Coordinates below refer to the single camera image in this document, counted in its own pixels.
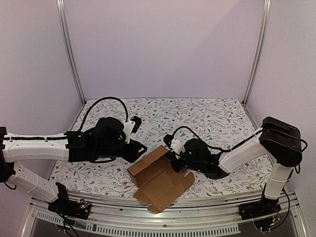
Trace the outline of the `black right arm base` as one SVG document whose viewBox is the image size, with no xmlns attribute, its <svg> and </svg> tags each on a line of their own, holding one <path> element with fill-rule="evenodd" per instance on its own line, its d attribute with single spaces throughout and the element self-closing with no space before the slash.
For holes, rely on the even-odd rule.
<svg viewBox="0 0 316 237">
<path fill-rule="evenodd" d="M 281 211 L 279 199 L 268 199 L 262 194 L 259 201 L 244 203 L 238 206 L 242 220 L 253 219 Z"/>
</svg>

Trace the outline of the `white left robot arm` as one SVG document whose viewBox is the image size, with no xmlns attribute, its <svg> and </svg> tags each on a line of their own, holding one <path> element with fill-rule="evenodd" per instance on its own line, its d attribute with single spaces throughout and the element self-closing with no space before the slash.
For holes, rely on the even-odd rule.
<svg viewBox="0 0 316 237">
<path fill-rule="evenodd" d="M 62 214 L 70 214 L 73 203 L 64 185 L 52 183 L 31 172 L 22 160 L 47 159 L 67 162 L 107 163 L 122 158 L 135 162 L 147 147 L 130 138 L 133 129 L 91 128 L 49 136 L 22 137 L 0 129 L 0 181 L 12 183 L 33 196 L 53 204 Z"/>
</svg>

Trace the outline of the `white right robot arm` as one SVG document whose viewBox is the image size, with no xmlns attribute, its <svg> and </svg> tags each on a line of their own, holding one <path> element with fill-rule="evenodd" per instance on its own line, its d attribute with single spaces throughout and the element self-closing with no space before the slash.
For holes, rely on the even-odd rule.
<svg viewBox="0 0 316 237">
<path fill-rule="evenodd" d="M 264 186 L 263 198 L 255 205 L 259 215 L 266 215 L 274 208 L 274 200 L 279 198 L 294 168 L 300 165 L 308 146 L 298 128 L 273 117 L 264 118 L 253 135 L 232 148 L 216 148 L 217 154 L 212 154 L 213 147 L 198 136 L 182 143 L 172 133 L 165 135 L 163 141 L 170 150 L 169 159 L 175 172 L 188 168 L 213 180 L 227 177 L 260 156 L 272 156 L 275 163 Z"/>
</svg>

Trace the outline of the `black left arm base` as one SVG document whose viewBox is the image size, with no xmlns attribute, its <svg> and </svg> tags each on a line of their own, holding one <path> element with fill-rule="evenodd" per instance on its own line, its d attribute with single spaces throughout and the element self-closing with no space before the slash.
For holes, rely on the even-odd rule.
<svg viewBox="0 0 316 237">
<path fill-rule="evenodd" d="M 83 198 L 79 200 L 70 200 L 66 187 L 56 182 L 58 188 L 57 200 L 48 203 L 48 210 L 56 212 L 62 216 L 70 216 L 87 220 L 92 203 Z"/>
</svg>

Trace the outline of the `brown cardboard paper box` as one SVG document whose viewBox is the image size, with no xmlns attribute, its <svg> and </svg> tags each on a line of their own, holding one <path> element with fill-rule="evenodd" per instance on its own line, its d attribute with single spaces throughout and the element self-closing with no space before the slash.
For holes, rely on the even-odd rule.
<svg viewBox="0 0 316 237">
<path fill-rule="evenodd" d="M 176 201 L 195 181 L 186 169 L 175 172 L 163 146 L 144 156 L 127 171 L 138 190 L 134 197 L 151 213 L 161 213 Z"/>
</svg>

